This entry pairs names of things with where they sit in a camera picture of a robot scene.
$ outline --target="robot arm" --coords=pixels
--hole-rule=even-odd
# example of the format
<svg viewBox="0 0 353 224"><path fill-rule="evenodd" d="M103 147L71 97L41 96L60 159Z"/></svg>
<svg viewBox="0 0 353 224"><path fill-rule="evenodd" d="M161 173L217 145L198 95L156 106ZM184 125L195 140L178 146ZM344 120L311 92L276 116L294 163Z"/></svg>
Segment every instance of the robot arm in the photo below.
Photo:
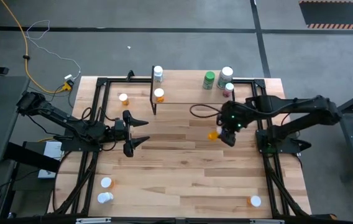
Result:
<svg viewBox="0 0 353 224"><path fill-rule="evenodd" d="M218 138L227 145L234 146L236 132L239 132L241 128L246 128L255 120L272 118L280 113L309 114L281 126L269 126L267 128L268 143L283 140L289 134L316 124L334 125L342 116L335 103L322 96L312 99L284 100L277 96L265 95L246 98L245 103L228 101L222 105L217 117L217 125L222 127Z"/></svg>
<svg viewBox="0 0 353 224"><path fill-rule="evenodd" d="M148 136L135 139L131 137L130 126L142 126L148 122L134 119L127 110L122 113L122 120L112 119L114 126L110 127L97 120L85 121L83 118L75 118L52 106L41 93L25 92L17 104L17 112L22 116L41 115L69 130L70 136L54 137L64 145L70 146L67 147L68 151L99 152L104 143L125 141L124 154L132 157L134 149L149 138Z"/></svg>

